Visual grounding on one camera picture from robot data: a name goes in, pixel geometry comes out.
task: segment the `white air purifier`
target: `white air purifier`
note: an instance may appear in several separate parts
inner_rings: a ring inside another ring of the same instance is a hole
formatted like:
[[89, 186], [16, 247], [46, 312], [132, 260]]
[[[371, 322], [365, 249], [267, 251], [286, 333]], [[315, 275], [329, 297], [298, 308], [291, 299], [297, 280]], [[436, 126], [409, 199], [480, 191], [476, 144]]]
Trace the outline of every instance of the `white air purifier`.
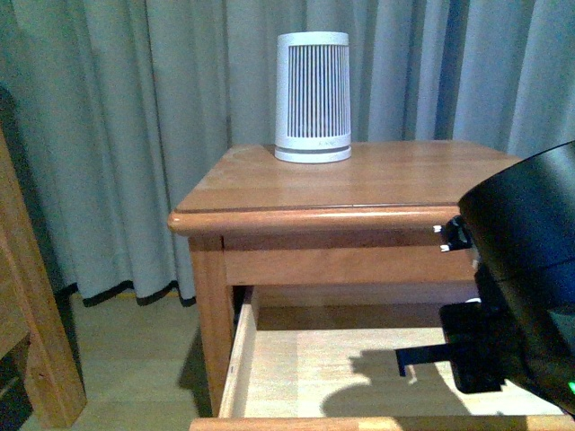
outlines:
[[276, 157], [295, 163], [349, 158], [350, 117], [348, 35], [279, 36]]

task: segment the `black device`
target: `black device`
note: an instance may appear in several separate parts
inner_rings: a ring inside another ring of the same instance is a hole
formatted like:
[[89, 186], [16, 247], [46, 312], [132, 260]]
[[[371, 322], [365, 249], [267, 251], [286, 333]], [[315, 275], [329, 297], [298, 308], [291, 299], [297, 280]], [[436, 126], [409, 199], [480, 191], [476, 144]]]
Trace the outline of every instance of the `black device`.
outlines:
[[445, 305], [445, 345], [396, 350], [405, 366], [450, 361], [464, 393], [509, 380], [575, 417], [575, 141], [499, 172], [436, 226], [471, 249], [477, 303]]

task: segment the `wooden floor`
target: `wooden floor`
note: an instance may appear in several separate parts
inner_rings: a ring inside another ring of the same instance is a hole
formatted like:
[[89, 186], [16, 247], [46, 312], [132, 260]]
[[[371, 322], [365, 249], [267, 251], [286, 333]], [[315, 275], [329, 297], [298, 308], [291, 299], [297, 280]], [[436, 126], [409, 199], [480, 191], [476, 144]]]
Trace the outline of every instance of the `wooden floor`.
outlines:
[[[209, 413], [195, 305], [73, 296], [71, 311], [88, 398], [72, 430], [185, 430]], [[42, 428], [32, 415], [20, 429]]]

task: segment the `gray curtain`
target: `gray curtain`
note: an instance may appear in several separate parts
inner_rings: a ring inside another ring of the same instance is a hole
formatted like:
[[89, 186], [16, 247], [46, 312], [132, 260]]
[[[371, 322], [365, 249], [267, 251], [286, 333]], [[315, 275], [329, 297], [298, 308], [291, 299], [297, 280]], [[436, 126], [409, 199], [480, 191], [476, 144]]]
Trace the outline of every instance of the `gray curtain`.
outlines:
[[232, 144], [273, 142], [281, 33], [350, 37], [352, 137], [520, 156], [575, 139], [575, 0], [0, 0], [0, 81], [62, 283], [177, 279], [170, 209]]

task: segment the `wooden chair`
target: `wooden chair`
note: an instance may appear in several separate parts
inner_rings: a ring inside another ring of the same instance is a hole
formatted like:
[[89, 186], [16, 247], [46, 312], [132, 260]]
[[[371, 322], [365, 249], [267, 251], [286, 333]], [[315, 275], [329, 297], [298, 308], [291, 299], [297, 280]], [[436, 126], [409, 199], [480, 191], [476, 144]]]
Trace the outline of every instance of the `wooden chair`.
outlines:
[[43, 427], [86, 403], [0, 125], [0, 357], [13, 355]]

